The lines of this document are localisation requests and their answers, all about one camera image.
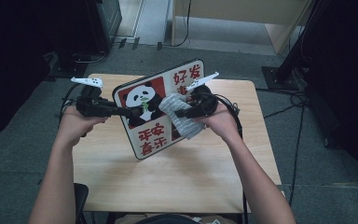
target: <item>gray carpet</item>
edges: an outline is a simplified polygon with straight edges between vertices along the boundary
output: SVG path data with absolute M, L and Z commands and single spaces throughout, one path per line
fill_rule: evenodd
M 257 88 L 267 87 L 261 66 L 279 66 L 283 60 L 277 56 L 196 49 L 139 46 L 132 50 L 127 45 L 123 49 L 114 47 L 106 58 L 90 64 L 85 76 L 149 75 L 194 58 L 204 61 L 206 74 L 218 71 L 220 78 L 251 80 Z M 68 79 L 41 83 L 0 132 L 0 223 L 27 221 L 57 131 L 55 114 L 71 86 Z M 290 105 L 287 95 L 260 91 L 258 97 L 264 115 Z M 300 115 L 301 108 L 293 108 L 266 119 L 286 195 L 290 194 Z M 296 219 L 298 223 L 358 223 L 358 162 L 346 151 L 325 148 L 323 140 L 318 120 L 307 107 L 293 199 Z M 97 223 L 104 223 L 106 213 L 96 213 L 96 218 Z

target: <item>light wood tabletop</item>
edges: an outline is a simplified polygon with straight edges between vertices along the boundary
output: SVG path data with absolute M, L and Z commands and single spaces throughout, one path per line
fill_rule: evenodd
M 139 76 L 92 74 L 102 97 Z M 212 93 L 237 103 L 243 139 L 276 185 L 281 184 L 260 104 L 251 81 L 214 79 Z M 98 124 L 74 149 L 75 182 L 89 187 L 85 211 L 243 213 L 238 173 L 224 141 L 206 129 L 144 159 L 135 158 L 119 117 Z

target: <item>hand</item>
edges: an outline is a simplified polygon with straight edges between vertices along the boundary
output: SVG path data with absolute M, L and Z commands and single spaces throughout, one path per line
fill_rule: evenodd
M 234 118 L 232 118 L 226 106 L 220 103 L 211 116 L 196 118 L 194 121 L 206 124 L 207 127 L 210 127 L 225 141 L 231 136 L 239 135 L 237 123 Z
M 83 134 L 91 132 L 95 124 L 103 123 L 107 119 L 85 118 L 74 106 L 68 106 L 62 115 L 56 141 L 67 144 L 68 147 L 73 147 L 80 141 Z

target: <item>panda sign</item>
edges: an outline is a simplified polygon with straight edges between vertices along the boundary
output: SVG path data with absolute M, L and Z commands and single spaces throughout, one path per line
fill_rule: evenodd
M 171 93 L 189 95 L 186 87 L 204 77 L 203 68 L 203 61 L 195 59 L 114 89 L 117 106 L 138 110 L 136 118 L 121 117 L 137 159 L 147 158 L 184 138 L 158 105 Z

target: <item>panda illustration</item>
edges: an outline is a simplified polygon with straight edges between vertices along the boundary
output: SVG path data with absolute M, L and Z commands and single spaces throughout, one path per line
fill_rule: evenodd
M 153 89 L 151 82 L 135 87 L 128 94 L 124 94 L 123 99 L 126 101 L 126 107 L 138 108 L 141 115 L 139 118 L 130 118 L 128 120 L 130 126 L 143 125 L 152 119 L 159 118 L 163 114 L 158 108 L 162 98 Z

